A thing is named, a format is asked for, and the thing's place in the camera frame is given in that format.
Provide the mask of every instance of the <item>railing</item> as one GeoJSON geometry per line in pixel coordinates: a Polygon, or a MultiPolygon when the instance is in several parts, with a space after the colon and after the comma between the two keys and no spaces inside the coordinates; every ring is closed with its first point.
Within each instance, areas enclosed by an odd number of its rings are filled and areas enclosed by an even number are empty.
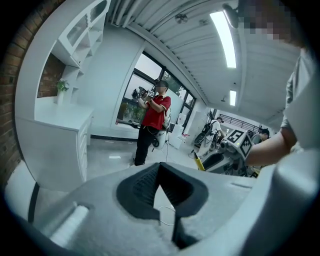
{"type": "Polygon", "coordinates": [[[220,117],[223,119],[224,122],[226,122],[228,124],[241,127],[242,129],[245,129],[247,131],[254,131],[256,133],[259,132],[259,127],[255,126],[251,123],[244,122],[244,121],[241,121],[239,119],[236,119],[236,118],[224,115],[224,114],[220,114],[220,117]]]}

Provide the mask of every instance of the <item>baseboard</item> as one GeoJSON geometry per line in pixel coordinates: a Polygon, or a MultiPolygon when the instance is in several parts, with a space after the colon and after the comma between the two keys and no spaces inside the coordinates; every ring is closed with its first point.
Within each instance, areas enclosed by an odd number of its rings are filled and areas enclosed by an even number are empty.
{"type": "Polygon", "coordinates": [[[31,195],[30,205],[29,205],[29,211],[28,211],[28,222],[33,223],[35,219],[35,210],[36,210],[36,203],[38,198],[40,186],[38,183],[35,183],[33,192],[31,195]]]}
{"type": "Polygon", "coordinates": [[[136,138],[118,138],[118,137],[109,137],[109,136],[100,136],[100,135],[91,135],[91,139],[105,140],[105,141],[120,141],[120,142],[137,142],[136,138]]]}

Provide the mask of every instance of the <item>potted plant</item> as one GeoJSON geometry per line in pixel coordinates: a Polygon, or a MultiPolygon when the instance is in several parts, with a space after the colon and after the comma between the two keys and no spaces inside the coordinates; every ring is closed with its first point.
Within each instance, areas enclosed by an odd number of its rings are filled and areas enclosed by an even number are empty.
{"type": "Polygon", "coordinates": [[[58,105],[61,105],[63,103],[65,92],[69,90],[69,88],[67,87],[68,85],[69,84],[66,80],[61,80],[61,79],[56,84],[56,88],[58,89],[56,103],[58,105]]]}

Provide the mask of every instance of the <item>white countertop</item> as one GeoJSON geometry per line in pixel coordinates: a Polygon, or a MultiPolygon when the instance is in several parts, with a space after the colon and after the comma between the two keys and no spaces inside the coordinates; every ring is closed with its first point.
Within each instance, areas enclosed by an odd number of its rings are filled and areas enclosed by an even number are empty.
{"type": "Polygon", "coordinates": [[[79,131],[93,114],[90,106],[78,104],[57,105],[52,100],[37,99],[34,121],[65,130],[79,131]]]}

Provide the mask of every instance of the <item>floor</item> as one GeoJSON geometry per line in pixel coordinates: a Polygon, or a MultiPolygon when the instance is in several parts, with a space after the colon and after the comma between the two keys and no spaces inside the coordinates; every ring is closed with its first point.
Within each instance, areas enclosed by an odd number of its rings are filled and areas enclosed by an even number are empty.
{"type": "MultiPolygon", "coordinates": [[[[91,139],[90,145],[87,147],[87,180],[119,172],[130,167],[133,162],[137,149],[136,142],[114,141],[91,139]]],[[[197,169],[195,161],[188,157],[193,149],[191,146],[182,144],[180,149],[176,149],[169,144],[165,144],[162,150],[149,147],[148,155],[145,163],[155,162],[171,162],[182,166],[197,169]]],[[[49,189],[40,188],[36,205],[34,219],[44,213],[51,205],[62,199],[67,193],[61,191],[51,191],[49,189]]],[[[164,191],[159,187],[155,195],[154,208],[160,211],[160,220],[169,224],[161,223],[164,233],[171,237],[174,223],[174,208],[166,197],[164,191]]]]}

